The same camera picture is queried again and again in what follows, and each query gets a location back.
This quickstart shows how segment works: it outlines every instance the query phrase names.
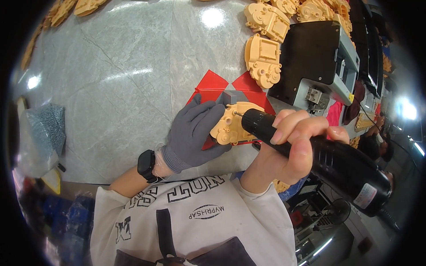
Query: black power screwdriver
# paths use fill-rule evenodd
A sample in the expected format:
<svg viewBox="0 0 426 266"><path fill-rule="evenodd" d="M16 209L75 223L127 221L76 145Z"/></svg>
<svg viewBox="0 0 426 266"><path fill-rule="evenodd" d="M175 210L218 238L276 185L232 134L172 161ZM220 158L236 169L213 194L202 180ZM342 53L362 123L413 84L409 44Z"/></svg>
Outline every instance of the black power screwdriver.
<svg viewBox="0 0 426 266"><path fill-rule="evenodd" d="M243 129L288 158L291 144L272 145L269 140L276 129L275 116L249 109L241 119ZM391 184L378 166L361 151L324 136L311 137L314 154L311 173L322 179L344 200L367 216L378 216L390 227L399 230L383 208L391 195Z"/></svg>

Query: glove cuff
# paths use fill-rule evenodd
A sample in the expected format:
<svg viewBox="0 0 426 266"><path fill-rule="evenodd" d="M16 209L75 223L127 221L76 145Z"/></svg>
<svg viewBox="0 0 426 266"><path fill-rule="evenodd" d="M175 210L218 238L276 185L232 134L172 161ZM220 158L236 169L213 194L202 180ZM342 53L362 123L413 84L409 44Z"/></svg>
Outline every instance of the glove cuff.
<svg viewBox="0 0 426 266"><path fill-rule="evenodd" d="M182 170L192 167L179 159L169 146L163 146L161 148L161 155L167 167L177 174L180 174Z"/></svg>

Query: gloved hand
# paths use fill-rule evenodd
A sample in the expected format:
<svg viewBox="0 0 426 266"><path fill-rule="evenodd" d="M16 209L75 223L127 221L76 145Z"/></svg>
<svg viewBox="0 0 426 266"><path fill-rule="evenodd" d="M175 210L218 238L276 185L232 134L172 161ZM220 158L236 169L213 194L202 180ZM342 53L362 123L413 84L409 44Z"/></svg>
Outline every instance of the gloved hand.
<svg viewBox="0 0 426 266"><path fill-rule="evenodd" d="M173 120L167 145L161 148L166 165L175 173L200 166L231 150L231 144L216 144L202 151L210 130L225 113L223 104L207 101L203 104L198 93Z"/></svg>

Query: clear plastic bag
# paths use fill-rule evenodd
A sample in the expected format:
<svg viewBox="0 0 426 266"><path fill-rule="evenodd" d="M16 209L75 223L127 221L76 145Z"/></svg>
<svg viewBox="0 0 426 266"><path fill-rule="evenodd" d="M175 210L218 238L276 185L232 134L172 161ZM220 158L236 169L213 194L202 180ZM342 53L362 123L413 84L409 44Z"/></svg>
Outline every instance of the clear plastic bag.
<svg viewBox="0 0 426 266"><path fill-rule="evenodd" d="M64 107L47 104L20 116L19 171L40 178L59 163L65 143Z"/></svg>

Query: black watch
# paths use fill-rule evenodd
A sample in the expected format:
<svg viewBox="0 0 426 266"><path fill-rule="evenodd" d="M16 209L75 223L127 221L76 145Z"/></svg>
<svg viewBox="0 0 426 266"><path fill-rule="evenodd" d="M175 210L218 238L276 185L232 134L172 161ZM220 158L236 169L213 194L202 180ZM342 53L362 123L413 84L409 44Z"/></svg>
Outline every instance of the black watch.
<svg viewBox="0 0 426 266"><path fill-rule="evenodd" d="M155 152L146 150L138 159L138 173L143 176L149 184L159 182L161 178L153 175L152 171L155 166Z"/></svg>

